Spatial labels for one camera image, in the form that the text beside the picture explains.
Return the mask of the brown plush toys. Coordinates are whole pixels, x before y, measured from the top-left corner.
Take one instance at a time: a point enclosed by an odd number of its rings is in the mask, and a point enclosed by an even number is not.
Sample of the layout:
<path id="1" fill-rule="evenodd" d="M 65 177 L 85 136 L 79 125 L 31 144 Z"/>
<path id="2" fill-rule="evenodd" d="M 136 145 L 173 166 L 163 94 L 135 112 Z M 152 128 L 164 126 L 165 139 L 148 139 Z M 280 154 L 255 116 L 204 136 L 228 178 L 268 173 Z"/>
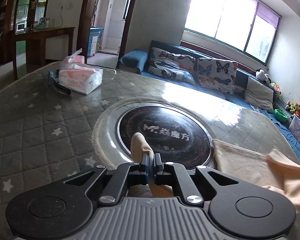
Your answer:
<path id="1" fill-rule="evenodd" d="M 289 111 L 289 113 L 300 117 L 300 104 L 299 103 L 291 103 L 290 101 L 287 101 L 285 109 L 287 111 Z"/>

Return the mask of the green plastic bowl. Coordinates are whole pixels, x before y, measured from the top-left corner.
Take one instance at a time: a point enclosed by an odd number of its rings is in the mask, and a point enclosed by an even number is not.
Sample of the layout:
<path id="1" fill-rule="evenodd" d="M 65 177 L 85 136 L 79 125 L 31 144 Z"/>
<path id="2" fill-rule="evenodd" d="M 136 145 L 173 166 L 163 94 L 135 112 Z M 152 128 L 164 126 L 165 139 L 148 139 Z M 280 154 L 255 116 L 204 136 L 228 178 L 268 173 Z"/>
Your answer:
<path id="1" fill-rule="evenodd" d="M 281 110 L 274 109 L 274 116 L 279 122 L 287 122 L 289 120 L 289 117 Z"/>

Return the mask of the upright butterfly cushion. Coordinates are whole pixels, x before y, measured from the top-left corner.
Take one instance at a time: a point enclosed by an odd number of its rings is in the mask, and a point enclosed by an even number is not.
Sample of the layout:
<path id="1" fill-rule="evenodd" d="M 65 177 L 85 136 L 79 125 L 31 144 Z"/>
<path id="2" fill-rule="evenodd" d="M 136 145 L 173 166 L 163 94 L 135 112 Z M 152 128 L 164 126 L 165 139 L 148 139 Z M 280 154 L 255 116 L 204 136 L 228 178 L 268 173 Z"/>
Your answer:
<path id="1" fill-rule="evenodd" d="M 235 61 L 200 57 L 197 59 L 198 83 L 208 89 L 234 94 L 237 67 Z"/>

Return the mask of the pink tissue pack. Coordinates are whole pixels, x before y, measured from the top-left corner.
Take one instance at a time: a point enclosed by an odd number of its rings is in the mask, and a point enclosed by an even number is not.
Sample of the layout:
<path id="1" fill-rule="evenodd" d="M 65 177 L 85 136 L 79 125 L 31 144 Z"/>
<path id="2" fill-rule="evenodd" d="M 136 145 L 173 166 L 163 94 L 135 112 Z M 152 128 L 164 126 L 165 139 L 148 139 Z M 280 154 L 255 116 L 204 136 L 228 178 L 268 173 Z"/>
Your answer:
<path id="1" fill-rule="evenodd" d="M 58 81 L 65 88 L 88 95 L 102 83 L 103 69 L 85 64 L 81 52 L 82 48 L 61 62 Z"/>

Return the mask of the dark wooden counter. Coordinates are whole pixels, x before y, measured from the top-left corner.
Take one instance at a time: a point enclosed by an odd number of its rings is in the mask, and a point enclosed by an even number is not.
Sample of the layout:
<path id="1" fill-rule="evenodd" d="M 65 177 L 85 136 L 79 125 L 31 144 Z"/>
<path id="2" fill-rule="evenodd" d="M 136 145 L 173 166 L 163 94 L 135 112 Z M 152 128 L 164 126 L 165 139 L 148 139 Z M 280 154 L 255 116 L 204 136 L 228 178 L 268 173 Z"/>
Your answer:
<path id="1" fill-rule="evenodd" d="M 16 43 L 26 42 L 26 65 L 30 72 L 45 66 L 46 40 L 48 38 L 68 35 L 68 55 L 72 54 L 74 27 L 39 29 L 12 34 L 11 52 L 13 54 L 13 76 L 18 80 Z"/>

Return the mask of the flat butterfly pillow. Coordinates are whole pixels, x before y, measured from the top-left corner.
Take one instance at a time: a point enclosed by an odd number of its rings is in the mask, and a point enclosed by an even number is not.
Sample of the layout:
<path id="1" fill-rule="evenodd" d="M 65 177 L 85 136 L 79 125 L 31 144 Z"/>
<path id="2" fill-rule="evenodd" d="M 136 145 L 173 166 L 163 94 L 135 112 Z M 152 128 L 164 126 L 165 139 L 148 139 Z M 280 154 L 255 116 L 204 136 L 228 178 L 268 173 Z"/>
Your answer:
<path id="1" fill-rule="evenodd" d="M 193 77 L 196 59 L 190 55 L 175 54 L 152 47 L 149 55 L 150 74 L 195 85 Z"/>

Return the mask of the window with green frame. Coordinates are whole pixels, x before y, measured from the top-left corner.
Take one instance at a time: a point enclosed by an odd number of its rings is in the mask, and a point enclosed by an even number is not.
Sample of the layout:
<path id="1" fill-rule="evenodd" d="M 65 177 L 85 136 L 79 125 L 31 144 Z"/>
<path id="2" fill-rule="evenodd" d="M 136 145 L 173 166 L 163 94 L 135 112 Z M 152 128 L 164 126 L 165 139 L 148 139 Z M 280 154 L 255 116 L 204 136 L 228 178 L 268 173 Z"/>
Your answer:
<path id="1" fill-rule="evenodd" d="M 266 64 L 280 20 L 259 0 L 191 0 L 185 30 Z"/>

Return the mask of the round black induction cooktop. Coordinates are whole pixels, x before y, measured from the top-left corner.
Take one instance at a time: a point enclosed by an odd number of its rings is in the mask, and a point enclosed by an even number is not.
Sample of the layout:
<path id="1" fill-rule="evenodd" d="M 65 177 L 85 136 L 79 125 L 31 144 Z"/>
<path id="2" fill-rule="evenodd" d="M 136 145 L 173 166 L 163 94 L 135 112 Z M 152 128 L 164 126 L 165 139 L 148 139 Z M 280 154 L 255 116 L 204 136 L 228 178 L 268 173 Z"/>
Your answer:
<path id="1" fill-rule="evenodd" d="M 163 162 L 183 164 L 188 170 L 212 159 L 212 137 L 194 116 L 177 107 L 145 102 L 128 105 L 117 121 L 117 138 L 130 154 L 132 136 L 141 133 Z"/>

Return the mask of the dark wooden display cabinet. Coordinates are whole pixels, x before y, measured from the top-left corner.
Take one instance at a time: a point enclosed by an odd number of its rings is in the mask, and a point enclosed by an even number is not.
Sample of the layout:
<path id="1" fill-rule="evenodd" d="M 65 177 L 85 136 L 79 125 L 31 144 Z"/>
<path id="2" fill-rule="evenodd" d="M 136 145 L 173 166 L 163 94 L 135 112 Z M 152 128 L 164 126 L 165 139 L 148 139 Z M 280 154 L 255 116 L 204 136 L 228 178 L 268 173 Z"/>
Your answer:
<path id="1" fill-rule="evenodd" d="M 11 36 L 19 22 L 26 29 L 46 15 L 48 0 L 0 0 L 0 65 L 12 61 Z"/>

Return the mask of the cream sweatshirt garment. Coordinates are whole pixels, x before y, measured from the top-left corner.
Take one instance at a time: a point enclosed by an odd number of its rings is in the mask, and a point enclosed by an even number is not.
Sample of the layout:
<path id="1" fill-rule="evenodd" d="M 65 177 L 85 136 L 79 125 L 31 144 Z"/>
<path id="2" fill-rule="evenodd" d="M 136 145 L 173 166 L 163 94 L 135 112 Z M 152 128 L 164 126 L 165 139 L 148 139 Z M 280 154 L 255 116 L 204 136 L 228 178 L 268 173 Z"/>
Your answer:
<path id="1" fill-rule="evenodd" d="M 300 165 L 276 149 L 260 153 L 212 140 L 217 169 L 288 198 L 300 211 Z"/>

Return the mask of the blue white small cabinet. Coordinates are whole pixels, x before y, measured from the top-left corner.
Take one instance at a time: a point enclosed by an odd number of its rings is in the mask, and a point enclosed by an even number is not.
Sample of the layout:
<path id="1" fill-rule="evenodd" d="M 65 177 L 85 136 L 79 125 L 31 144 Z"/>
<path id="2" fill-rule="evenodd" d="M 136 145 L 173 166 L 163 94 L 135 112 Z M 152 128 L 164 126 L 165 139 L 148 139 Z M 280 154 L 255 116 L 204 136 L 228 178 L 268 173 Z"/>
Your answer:
<path id="1" fill-rule="evenodd" d="M 102 27 L 90 28 L 87 56 L 93 56 L 98 52 L 100 40 L 102 40 L 102 35 L 103 35 Z"/>

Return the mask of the white microwave oven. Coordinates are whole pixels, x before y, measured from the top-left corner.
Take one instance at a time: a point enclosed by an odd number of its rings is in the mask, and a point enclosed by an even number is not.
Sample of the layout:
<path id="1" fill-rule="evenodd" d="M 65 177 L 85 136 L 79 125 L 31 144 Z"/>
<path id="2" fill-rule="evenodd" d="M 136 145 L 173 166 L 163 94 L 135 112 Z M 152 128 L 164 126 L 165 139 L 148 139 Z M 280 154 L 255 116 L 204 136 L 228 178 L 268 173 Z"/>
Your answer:
<path id="1" fill-rule="evenodd" d="M 26 29 L 26 22 L 19 22 L 19 23 L 17 23 L 16 33 L 25 31 L 25 29 Z"/>

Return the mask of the blue corner sofa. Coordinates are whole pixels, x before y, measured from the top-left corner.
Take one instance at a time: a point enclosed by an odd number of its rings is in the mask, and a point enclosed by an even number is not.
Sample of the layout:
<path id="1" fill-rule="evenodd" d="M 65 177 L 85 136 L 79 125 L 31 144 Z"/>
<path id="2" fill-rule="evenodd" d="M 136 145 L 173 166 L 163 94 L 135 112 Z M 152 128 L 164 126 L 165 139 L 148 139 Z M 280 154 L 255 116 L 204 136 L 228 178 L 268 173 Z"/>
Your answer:
<path id="1" fill-rule="evenodd" d="M 268 117 L 287 139 L 300 161 L 300 142 L 289 125 L 295 116 L 278 107 L 273 87 L 231 59 L 183 46 L 151 41 L 149 50 L 134 49 L 119 58 L 117 68 L 207 93 Z"/>

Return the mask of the pink green plush toy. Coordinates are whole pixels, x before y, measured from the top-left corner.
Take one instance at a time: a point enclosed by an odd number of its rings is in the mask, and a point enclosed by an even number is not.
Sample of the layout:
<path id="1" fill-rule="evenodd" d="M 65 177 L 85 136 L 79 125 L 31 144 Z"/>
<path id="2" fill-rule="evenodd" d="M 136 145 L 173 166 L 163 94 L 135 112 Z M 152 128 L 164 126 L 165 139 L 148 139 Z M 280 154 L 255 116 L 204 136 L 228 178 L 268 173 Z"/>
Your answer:
<path id="1" fill-rule="evenodd" d="M 271 85 L 271 87 L 273 87 L 273 89 L 275 90 L 275 93 L 277 95 L 281 95 L 282 92 L 281 92 L 281 89 L 280 89 L 280 87 L 277 83 L 272 82 L 270 85 Z"/>

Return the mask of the grey plain cushion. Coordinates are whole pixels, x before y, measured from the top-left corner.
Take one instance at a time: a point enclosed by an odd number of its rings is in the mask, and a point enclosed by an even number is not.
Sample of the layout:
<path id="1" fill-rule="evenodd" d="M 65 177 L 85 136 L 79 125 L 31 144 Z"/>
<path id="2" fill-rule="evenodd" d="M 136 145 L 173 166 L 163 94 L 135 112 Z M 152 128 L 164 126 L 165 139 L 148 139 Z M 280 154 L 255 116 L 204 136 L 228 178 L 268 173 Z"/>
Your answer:
<path id="1" fill-rule="evenodd" d="M 272 89 L 248 77 L 247 86 L 244 91 L 244 99 L 247 103 L 266 110 L 269 113 L 274 113 L 273 95 L 274 92 Z"/>

